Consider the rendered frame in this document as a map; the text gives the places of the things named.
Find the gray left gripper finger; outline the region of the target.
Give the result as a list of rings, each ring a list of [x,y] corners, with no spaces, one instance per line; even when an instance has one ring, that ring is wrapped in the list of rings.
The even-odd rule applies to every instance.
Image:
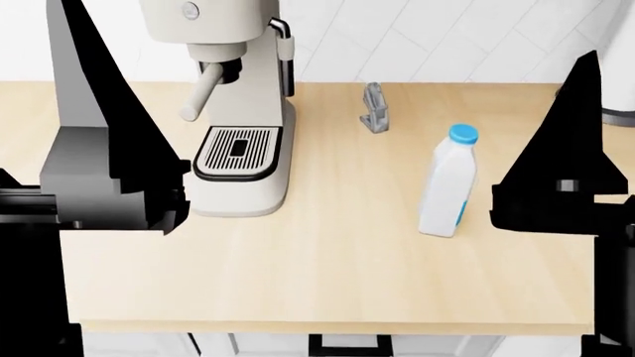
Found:
[[[47,0],[47,21],[62,127],[107,127],[83,73],[62,0]]]

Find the white appliance with gray base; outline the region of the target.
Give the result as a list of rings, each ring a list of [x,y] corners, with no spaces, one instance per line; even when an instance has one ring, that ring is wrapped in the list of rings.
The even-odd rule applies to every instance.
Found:
[[[635,0],[620,0],[600,56],[602,121],[635,128]]]

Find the cream espresso coffee machine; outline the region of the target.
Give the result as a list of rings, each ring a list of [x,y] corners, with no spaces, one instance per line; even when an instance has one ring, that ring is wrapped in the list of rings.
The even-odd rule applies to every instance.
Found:
[[[285,201],[296,110],[295,38],[280,0],[139,0],[154,41],[183,44],[198,79],[181,107],[209,120],[185,179],[200,216],[253,217]]]

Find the white base cabinet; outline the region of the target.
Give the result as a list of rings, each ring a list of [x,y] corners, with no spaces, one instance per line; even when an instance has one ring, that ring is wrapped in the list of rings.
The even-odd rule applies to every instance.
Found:
[[[309,336],[194,333],[202,357],[309,357]],[[580,357],[575,336],[393,335],[394,357]],[[198,357],[184,332],[85,332],[85,357]]]

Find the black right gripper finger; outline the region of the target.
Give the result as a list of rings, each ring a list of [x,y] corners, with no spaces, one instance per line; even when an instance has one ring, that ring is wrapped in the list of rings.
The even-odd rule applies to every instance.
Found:
[[[496,195],[530,195],[563,191],[617,195],[624,175],[604,154],[601,75],[596,51],[580,56],[542,124],[503,180]]]

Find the white milk bottle blue cap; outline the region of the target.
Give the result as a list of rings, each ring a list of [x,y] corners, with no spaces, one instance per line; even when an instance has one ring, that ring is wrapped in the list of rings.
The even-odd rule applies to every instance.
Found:
[[[452,237],[461,222],[477,173],[474,145],[478,130],[469,124],[453,124],[433,150],[421,201],[418,231]]]

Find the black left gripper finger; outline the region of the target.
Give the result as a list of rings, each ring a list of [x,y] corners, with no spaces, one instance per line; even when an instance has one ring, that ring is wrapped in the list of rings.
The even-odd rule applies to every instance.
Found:
[[[105,119],[109,174],[123,192],[183,190],[191,163],[178,157],[119,70],[81,0],[61,0],[78,61]]]

